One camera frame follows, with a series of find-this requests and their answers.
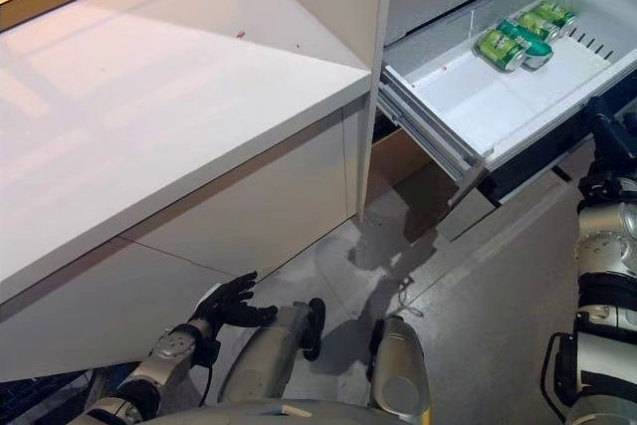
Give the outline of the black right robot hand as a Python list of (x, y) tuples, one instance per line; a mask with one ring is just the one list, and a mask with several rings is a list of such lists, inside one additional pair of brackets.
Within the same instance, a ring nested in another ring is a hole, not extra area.
[(618, 119), (602, 97), (593, 97), (587, 108), (595, 159), (615, 172), (635, 172), (636, 112), (628, 111)]

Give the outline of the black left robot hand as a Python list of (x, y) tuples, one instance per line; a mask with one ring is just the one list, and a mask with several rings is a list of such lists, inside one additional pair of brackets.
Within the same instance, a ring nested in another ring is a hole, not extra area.
[(272, 322), (278, 313), (276, 306), (258, 308), (248, 304), (254, 296), (258, 273), (253, 271), (217, 286), (201, 300), (189, 320), (206, 321), (214, 334), (227, 324), (237, 327), (260, 327)]

